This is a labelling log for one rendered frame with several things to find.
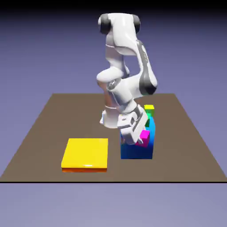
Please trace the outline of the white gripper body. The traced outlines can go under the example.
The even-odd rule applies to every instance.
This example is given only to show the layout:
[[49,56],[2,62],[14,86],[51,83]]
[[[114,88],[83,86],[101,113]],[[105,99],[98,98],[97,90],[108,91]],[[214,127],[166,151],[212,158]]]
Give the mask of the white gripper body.
[[121,136],[126,144],[136,144],[147,120],[148,116],[140,105],[130,113],[121,114]]

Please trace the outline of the small magenta cube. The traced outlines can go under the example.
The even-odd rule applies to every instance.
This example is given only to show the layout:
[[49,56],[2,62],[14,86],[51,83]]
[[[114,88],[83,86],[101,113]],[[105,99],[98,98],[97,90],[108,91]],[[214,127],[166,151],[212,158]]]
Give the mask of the small magenta cube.
[[146,148],[149,145],[150,131],[149,130],[142,130],[142,132],[140,134],[140,138],[143,140],[143,144],[139,144],[138,142],[136,142],[136,145]]

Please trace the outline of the small lime cube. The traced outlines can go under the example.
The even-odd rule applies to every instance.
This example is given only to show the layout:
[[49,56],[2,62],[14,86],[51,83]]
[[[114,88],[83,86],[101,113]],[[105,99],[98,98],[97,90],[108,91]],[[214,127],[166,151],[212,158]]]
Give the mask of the small lime cube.
[[148,118],[153,117],[154,115],[154,105],[144,105],[145,112]]

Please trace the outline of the large blue box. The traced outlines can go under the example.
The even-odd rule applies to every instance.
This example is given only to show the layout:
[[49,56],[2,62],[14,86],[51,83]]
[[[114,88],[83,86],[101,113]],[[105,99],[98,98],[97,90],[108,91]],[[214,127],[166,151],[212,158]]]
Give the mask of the large blue box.
[[154,147],[154,138],[156,126],[153,117],[150,118],[149,127],[146,130],[150,131],[150,140],[149,145],[144,148],[134,145],[128,145],[123,142],[121,136],[121,159],[152,159],[153,158],[153,147]]

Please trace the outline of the large yellow box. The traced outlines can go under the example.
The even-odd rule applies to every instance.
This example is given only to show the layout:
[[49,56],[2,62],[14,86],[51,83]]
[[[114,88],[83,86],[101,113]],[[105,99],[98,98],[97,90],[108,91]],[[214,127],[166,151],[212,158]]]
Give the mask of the large yellow box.
[[63,172],[106,172],[107,138],[70,138],[63,155]]

